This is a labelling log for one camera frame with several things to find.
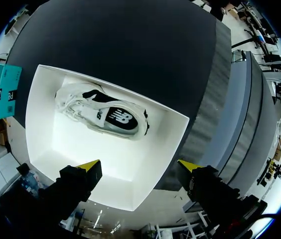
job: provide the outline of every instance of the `teal box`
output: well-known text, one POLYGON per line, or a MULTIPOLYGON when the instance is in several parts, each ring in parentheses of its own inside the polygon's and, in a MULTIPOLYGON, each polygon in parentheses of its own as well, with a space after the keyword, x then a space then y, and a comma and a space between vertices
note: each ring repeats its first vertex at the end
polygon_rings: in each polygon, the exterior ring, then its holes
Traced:
POLYGON ((19 66, 0 64, 0 119, 14 115, 21 71, 19 66))

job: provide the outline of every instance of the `black tabletop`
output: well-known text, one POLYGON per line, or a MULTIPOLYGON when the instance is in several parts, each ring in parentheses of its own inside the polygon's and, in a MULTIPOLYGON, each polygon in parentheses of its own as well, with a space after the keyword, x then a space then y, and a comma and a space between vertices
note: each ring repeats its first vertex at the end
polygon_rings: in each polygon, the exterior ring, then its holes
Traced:
POLYGON ((15 118, 39 64, 93 76, 195 119, 215 51, 215 22, 187 0, 51 0, 19 34, 7 63, 22 67, 15 118))

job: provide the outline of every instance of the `new balance logo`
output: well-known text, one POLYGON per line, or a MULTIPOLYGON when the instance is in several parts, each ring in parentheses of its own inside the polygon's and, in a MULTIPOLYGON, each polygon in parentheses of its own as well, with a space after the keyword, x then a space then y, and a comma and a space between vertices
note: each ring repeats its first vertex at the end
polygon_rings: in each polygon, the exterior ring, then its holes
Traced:
POLYGON ((100 120, 101 117, 102 117, 102 114, 103 114, 103 111, 99 110, 99 111, 97 112, 96 118, 98 118, 98 119, 100 120))
POLYGON ((116 110, 109 117, 112 119, 115 118, 116 121, 121 122, 121 123, 128 123, 133 118, 133 116, 130 114, 122 113, 121 110, 116 110))

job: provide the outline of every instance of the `sneaker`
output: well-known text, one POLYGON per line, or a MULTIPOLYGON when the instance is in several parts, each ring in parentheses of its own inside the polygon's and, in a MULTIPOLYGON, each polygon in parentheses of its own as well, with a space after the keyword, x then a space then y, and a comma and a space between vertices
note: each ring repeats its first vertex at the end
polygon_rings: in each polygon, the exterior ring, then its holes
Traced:
POLYGON ((59 112, 100 133, 138 140, 149 129, 144 108, 110 97, 93 83, 65 85, 55 102, 59 112))

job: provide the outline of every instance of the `floor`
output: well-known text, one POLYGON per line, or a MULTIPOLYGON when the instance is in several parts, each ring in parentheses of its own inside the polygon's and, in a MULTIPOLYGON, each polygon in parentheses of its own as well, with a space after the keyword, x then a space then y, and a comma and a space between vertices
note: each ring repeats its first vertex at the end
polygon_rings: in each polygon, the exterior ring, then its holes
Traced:
MULTIPOLYGON (((200 0, 195 1, 194 4, 202 5, 203 2, 200 0)), ((210 7, 205 6, 205 10, 209 11, 210 7)), ((250 38, 244 29, 248 29, 247 26, 239 20, 234 19, 230 14, 225 15, 223 23, 231 29, 231 40, 232 44, 236 44, 240 41, 250 38)), ((261 62, 262 51, 255 48, 255 44, 247 43, 238 47, 244 51, 251 51, 255 55, 255 58, 261 62)), ((12 152, 14 157, 19 163, 29 163, 29 157, 26 146, 25 129, 13 118, 7 119, 10 126, 7 129, 9 142, 11 144, 12 152)), ((41 177, 42 183, 50 185, 52 181, 38 172, 41 177)), ((159 224, 162 226, 175 226, 182 225, 186 221, 192 222, 198 218, 195 213, 187 214, 182 210, 182 207, 189 201, 184 189, 179 192, 170 192, 164 190, 153 190, 149 196, 143 201, 143 203, 134 211, 128 212, 123 210, 117 210, 114 208, 105 207, 98 205, 92 201, 86 203, 81 202, 79 208, 84 208, 84 218, 95 222, 98 215, 101 214, 99 224, 113 225, 121 224, 122 229, 134 229, 138 230, 148 224, 159 224)))

